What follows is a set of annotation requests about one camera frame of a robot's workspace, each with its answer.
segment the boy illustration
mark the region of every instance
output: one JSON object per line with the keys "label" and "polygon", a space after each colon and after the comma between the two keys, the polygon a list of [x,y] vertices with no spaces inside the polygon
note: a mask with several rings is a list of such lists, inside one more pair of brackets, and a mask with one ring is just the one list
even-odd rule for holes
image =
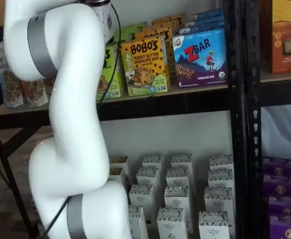
{"label": "boy illustration", "polygon": [[210,51],[209,55],[204,58],[204,59],[206,59],[206,65],[209,66],[210,71],[212,71],[214,69],[214,65],[215,65],[214,61],[216,61],[213,59],[212,56],[213,56],[213,52]]}

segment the yellow snack box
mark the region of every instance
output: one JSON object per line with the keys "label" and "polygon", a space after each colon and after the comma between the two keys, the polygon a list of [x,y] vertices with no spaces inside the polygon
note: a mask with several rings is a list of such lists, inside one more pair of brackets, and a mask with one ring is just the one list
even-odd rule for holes
{"label": "yellow snack box", "polygon": [[170,75],[164,35],[120,45],[129,96],[167,92]]}
{"label": "yellow snack box", "polygon": [[185,12],[182,14],[176,14],[176,15],[171,15],[171,16],[165,16],[159,19],[155,19],[152,21],[152,25],[160,23],[160,22],[165,22],[165,21],[172,21],[172,20],[178,20],[179,21],[179,27],[184,27],[185,23]]}

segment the green snack box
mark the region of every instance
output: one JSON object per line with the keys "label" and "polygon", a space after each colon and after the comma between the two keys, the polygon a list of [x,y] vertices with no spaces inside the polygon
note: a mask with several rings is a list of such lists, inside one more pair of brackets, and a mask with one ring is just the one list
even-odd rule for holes
{"label": "green snack box", "polygon": [[[111,76],[113,74],[113,69],[115,67],[115,58],[117,54],[117,44],[111,43],[105,46],[105,57],[102,69],[102,74],[100,77],[99,86],[97,88],[97,100],[102,98],[104,91],[106,90]],[[118,59],[115,74],[113,76],[112,83],[105,95],[105,99],[118,98],[123,95],[124,77],[122,75],[122,70],[120,66],[120,61]]]}
{"label": "green snack box", "polygon": [[[147,22],[140,22],[121,28],[121,42],[131,41],[135,39],[135,33],[141,32],[143,27],[147,26]],[[119,40],[119,29],[115,31],[114,41]]]}

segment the orange box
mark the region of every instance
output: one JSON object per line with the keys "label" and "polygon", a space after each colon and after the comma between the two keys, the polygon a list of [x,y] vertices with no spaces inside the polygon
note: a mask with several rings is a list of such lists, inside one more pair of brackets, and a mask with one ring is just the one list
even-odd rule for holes
{"label": "orange box", "polygon": [[185,12],[182,14],[176,14],[171,16],[165,16],[159,19],[155,19],[152,21],[152,25],[155,25],[157,23],[166,22],[166,21],[172,21],[172,20],[178,20],[178,27],[184,27],[185,23]]}
{"label": "orange box", "polygon": [[271,71],[291,72],[291,0],[261,0],[260,6],[261,47],[271,58]]}

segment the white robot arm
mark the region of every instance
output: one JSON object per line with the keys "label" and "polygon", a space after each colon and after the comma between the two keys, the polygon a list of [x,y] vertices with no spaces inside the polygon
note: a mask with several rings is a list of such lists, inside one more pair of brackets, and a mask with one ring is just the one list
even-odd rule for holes
{"label": "white robot arm", "polygon": [[24,81],[57,74],[49,117],[54,137],[31,154],[29,182],[41,221],[51,239],[131,238],[124,187],[107,182],[109,160],[96,110],[104,60],[103,7],[74,0],[6,0],[4,47],[12,72]]}

